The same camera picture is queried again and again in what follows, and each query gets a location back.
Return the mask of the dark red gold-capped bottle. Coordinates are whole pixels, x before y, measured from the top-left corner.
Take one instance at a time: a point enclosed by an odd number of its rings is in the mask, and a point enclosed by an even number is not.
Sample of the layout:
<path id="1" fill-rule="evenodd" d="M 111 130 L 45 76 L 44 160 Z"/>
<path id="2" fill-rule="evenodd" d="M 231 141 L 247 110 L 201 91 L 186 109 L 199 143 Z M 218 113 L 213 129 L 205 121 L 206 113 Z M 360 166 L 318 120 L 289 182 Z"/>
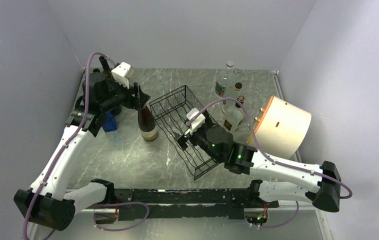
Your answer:
<path id="1" fill-rule="evenodd" d="M 138 111 L 137 120 L 142 138 L 147 142 L 156 140 L 158 137 L 157 124 L 146 104 Z"/>

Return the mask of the black wire wine rack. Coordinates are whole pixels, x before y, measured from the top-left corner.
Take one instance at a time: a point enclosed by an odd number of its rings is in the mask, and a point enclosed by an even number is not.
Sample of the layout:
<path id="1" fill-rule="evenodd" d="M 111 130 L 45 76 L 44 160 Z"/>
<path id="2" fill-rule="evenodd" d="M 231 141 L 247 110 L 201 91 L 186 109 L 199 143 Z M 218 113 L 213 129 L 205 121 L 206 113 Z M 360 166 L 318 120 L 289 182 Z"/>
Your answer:
<path id="1" fill-rule="evenodd" d="M 194 180 L 199 179 L 219 164 L 198 145 L 187 141 L 187 147 L 184 149 L 178 143 L 178 138 L 188 129 L 187 113 L 193 108 L 200 110 L 204 107 L 187 85 L 151 100 L 149 106 L 157 126 L 165 133 Z"/>

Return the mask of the blue clear glass bottle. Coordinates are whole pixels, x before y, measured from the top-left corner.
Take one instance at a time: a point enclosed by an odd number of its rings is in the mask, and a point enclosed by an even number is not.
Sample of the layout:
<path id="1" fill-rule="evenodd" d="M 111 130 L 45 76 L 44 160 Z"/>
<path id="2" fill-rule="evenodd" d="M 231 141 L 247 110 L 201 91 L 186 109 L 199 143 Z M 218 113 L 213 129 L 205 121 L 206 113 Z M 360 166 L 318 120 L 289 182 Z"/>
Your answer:
<path id="1" fill-rule="evenodd" d="M 109 111 L 106 113 L 106 121 L 101 127 L 105 133 L 113 132 L 118 129 L 116 116 L 113 111 Z"/>

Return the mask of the dark green black-capped bottle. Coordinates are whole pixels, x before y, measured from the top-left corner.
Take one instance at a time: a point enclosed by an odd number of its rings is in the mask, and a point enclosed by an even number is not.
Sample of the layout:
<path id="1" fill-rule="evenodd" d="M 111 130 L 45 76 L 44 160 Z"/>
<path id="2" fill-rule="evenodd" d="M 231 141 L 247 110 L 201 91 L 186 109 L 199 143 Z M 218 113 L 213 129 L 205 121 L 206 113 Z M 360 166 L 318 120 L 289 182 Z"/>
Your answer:
<path id="1" fill-rule="evenodd" d="M 100 56 L 98 59 L 103 69 L 102 72 L 106 75 L 107 78 L 111 78 L 112 73 L 111 73 L 111 68 L 109 66 L 108 60 L 104 56 Z"/>

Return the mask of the clear bottle orange black label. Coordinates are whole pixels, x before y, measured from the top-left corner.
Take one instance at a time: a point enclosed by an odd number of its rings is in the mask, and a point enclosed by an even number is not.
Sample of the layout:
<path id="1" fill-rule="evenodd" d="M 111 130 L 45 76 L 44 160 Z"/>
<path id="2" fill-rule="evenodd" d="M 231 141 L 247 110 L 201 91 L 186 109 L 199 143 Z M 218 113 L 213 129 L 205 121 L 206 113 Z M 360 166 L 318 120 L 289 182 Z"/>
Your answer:
<path id="1" fill-rule="evenodd" d="M 235 101 L 229 101 L 227 105 L 228 107 L 223 117 L 223 127 L 233 134 L 244 119 L 245 113 L 241 106 Z"/>

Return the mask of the clear bottle white label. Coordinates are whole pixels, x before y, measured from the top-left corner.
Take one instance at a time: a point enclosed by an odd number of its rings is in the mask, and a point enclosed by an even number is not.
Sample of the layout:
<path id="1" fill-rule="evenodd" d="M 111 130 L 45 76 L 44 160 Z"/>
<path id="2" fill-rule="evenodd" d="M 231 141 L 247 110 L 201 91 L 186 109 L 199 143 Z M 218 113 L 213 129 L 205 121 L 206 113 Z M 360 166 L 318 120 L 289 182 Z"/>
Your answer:
<path id="1" fill-rule="evenodd" d="M 226 90 L 226 93 L 224 95 L 225 98 L 233 98 L 237 99 L 238 96 L 241 94 L 242 89 L 242 83 L 236 82 L 229 86 L 229 88 Z M 233 101 L 223 100 L 221 103 L 221 113 L 225 114 L 227 109 L 231 107 L 234 104 Z"/>

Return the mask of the frosted clear slim bottle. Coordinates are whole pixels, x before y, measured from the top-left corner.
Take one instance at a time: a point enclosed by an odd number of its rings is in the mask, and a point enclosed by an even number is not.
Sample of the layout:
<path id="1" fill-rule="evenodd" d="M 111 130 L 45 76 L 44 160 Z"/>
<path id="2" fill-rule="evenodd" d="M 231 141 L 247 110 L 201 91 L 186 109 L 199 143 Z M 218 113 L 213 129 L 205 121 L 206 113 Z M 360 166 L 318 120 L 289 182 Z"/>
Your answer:
<path id="1" fill-rule="evenodd" d="M 225 96 L 227 88 L 232 82 L 233 69 L 234 69 L 234 62 L 232 60 L 228 60 L 226 62 L 224 71 L 215 80 L 214 90 L 217 96 L 221 98 Z"/>

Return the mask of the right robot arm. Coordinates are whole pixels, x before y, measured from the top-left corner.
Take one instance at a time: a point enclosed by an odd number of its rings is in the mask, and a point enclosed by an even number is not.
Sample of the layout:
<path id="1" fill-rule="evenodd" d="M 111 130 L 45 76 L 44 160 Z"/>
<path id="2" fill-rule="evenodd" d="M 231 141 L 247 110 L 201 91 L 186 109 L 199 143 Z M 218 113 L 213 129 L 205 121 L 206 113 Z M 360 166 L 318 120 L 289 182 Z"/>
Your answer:
<path id="1" fill-rule="evenodd" d="M 255 188 L 247 194 L 247 201 L 253 207 L 286 200 L 308 202 L 325 212 L 340 210 L 342 181 L 333 162 L 304 164 L 236 142 L 230 132 L 202 109 L 185 85 L 149 105 L 154 120 L 170 134 L 186 166 L 193 166 L 195 179 L 223 164 L 237 175 L 277 179 L 276 183 L 255 182 Z"/>

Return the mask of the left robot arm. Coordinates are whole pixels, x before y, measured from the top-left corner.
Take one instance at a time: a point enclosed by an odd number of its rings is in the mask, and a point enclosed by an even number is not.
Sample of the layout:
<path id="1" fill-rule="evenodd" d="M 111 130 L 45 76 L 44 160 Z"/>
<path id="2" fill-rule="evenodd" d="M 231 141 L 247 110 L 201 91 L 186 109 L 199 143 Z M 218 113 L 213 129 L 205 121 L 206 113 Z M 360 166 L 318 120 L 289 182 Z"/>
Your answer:
<path id="1" fill-rule="evenodd" d="M 82 210 L 95 204 L 109 208 L 117 203 L 114 184 L 107 180 L 94 179 L 72 192 L 66 188 L 82 152 L 107 122 L 107 114 L 120 107 L 138 111 L 150 96 L 138 83 L 129 85 L 126 77 L 103 72 L 87 73 L 81 88 L 83 93 L 47 165 L 27 190 L 19 189 L 14 195 L 25 228 L 33 223 L 63 231 Z"/>

